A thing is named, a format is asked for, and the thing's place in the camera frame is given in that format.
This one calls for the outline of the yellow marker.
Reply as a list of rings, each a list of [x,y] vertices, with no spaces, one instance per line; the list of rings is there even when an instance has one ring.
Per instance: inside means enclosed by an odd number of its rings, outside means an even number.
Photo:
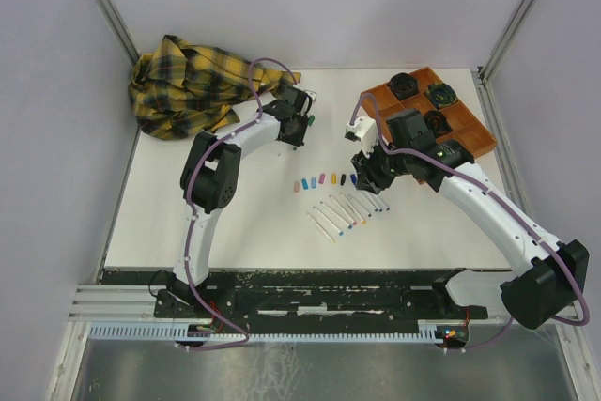
[[[339,194],[344,199],[345,203],[351,209],[351,211],[353,212],[353,214],[357,217],[357,219],[359,220],[359,222],[361,224],[366,224],[366,220],[363,218],[363,216],[360,214],[360,212],[354,207],[354,205],[352,204],[352,202],[350,201],[350,199],[346,195],[344,195],[343,193],[339,193]]]

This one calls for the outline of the pink cap marker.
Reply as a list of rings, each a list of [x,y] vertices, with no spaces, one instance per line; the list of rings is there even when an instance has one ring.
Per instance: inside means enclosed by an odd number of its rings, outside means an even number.
[[[316,230],[331,244],[335,244],[335,239],[328,233],[328,231],[314,218],[310,213],[306,213],[307,218]]]

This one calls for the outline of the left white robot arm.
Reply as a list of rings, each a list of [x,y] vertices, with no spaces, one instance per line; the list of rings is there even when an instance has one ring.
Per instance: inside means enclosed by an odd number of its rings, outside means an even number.
[[[272,142],[304,145],[316,93],[286,86],[279,97],[260,106],[243,125],[217,134],[200,132],[193,140],[180,176],[188,205],[188,230],[183,254],[166,284],[176,307],[186,316],[199,316],[208,294],[199,286],[209,276],[209,253],[217,222],[232,201],[244,157]]]

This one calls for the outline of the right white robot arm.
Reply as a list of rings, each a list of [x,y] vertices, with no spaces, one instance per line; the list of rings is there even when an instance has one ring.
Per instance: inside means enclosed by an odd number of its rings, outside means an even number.
[[[411,176],[460,208],[501,251],[506,272],[462,270],[430,296],[439,316],[452,317],[464,306],[504,309],[520,325],[535,330],[549,319],[562,321],[562,309],[577,302],[584,326],[590,310],[583,297],[589,252],[546,231],[489,180],[473,156],[455,139],[442,143],[423,115],[408,109],[386,121],[391,143],[381,136],[381,121],[353,114],[346,138],[360,144],[351,160],[360,191],[378,194],[396,177]]]

